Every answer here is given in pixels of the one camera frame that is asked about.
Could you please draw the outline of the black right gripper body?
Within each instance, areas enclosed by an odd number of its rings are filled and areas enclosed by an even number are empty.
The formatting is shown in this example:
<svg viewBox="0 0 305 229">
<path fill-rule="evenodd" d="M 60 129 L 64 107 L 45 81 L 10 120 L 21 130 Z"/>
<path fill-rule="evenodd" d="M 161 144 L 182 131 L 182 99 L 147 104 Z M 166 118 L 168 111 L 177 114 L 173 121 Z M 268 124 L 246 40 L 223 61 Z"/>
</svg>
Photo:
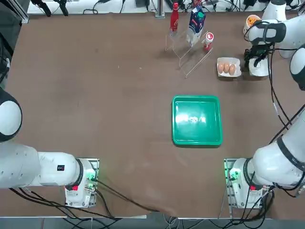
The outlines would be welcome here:
<svg viewBox="0 0 305 229">
<path fill-rule="evenodd" d="M 263 45 L 253 45 L 250 49 L 250 59 L 262 58 L 264 59 L 273 50 L 273 43 Z"/>
</svg>

